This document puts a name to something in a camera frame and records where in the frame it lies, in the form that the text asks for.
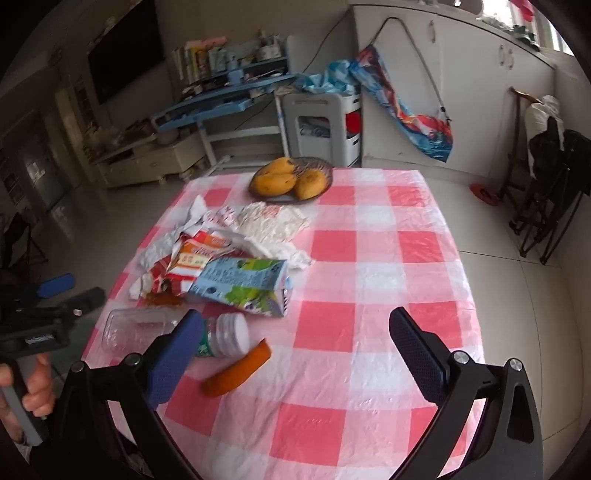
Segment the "person's left hand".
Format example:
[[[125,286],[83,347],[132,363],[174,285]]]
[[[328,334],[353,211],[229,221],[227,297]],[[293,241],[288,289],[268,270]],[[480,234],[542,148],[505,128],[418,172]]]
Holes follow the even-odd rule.
[[[51,381],[51,362],[48,353],[36,356],[34,369],[26,381],[27,394],[22,398],[23,408],[35,417],[49,415],[54,407],[55,395]],[[24,442],[25,435],[15,414],[1,396],[1,422],[11,440],[17,444]]]

